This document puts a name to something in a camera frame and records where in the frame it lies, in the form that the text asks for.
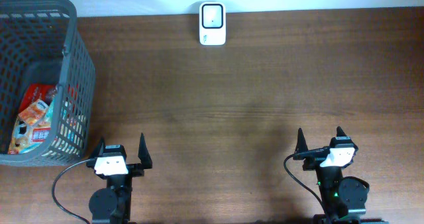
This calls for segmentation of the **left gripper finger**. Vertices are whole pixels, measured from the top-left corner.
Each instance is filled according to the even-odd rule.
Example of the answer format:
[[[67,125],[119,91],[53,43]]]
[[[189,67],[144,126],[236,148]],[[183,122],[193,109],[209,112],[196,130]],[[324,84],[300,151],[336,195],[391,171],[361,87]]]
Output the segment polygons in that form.
[[[140,142],[138,147],[138,158],[143,169],[152,169],[153,163],[149,151],[146,146],[144,134],[140,134]]]
[[[98,156],[101,156],[103,154],[104,148],[105,148],[105,139],[101,137],[97,146],[89,155],[89,158],[97,158]]]

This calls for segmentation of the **green tissue pack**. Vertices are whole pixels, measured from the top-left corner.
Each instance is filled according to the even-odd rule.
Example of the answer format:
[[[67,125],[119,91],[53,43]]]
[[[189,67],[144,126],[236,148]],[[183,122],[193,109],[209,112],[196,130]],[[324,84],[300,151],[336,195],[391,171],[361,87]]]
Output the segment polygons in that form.
[[[54,100],[50,103],[50,106],[48,107],[46,113],[44,114],[43,118],[39,122],[40,127],[49,127],[52,123],[52,117],[53,117],[53,111],[54,111]]]

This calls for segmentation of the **yellow wet wipes pack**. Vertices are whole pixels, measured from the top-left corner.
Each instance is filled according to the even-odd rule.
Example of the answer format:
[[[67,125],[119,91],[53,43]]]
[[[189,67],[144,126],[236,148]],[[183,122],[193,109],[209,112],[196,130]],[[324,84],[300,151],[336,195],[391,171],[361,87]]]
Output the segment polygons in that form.
[[[44,121],[33,126],[17,118],[7,154],[28,153],[42,144],[50,132],[50,123]]]

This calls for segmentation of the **orange Kleenex tissue pack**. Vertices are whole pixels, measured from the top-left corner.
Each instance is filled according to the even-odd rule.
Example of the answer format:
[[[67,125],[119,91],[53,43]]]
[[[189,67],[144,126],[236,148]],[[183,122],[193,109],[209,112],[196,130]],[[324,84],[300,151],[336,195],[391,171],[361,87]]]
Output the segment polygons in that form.
[[[43,118],[48,108],[49,105],[47,105],[43,100],[37,99],[19,113],[19,119],[27,125],[33,126]]]

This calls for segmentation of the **red snack bag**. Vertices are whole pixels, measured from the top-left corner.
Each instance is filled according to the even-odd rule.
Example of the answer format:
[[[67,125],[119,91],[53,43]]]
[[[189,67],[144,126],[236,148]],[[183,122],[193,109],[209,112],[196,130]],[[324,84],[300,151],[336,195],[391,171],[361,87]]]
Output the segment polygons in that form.
[[[26,89],[21,104],[19,106],[18,112],[24,111],[29,105],[37,101],[38,99],[43,100],[47,105],[50,105],[53,101],[53,98],[57,94],[56,85],[48,84],[31,84]]]

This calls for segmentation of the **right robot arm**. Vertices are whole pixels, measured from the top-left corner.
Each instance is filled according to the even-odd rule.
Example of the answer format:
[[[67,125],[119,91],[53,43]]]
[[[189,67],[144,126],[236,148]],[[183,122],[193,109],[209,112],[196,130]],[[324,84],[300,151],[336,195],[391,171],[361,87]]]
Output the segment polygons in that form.
[[[301,129],[297,132],[294,160],[302,160],[304,171],[314,171],[321,197],[323,214],[313,216],[314,223],[384,223],[382,219],[363,219],[370,191],[368,182],[354,176],[343,176],[343,169],[353,163],[357,145],[337,127],[329,145],[309,149]]]

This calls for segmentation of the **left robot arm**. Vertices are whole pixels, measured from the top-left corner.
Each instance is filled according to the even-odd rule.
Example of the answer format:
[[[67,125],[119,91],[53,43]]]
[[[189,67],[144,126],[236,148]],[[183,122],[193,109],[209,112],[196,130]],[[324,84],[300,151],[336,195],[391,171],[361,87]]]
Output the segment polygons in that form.
[[[138,146],[139,162],[127,164],[127,154],[120,144],[106,145],[100,139],[90,154],[88,168],[106,181],[106,187],[97,190],[89,200],[93,223],[128,224],[131,222],[131,197],[133,178],[143,177],[144,171],[152,168],[152,159],[143,134]]]

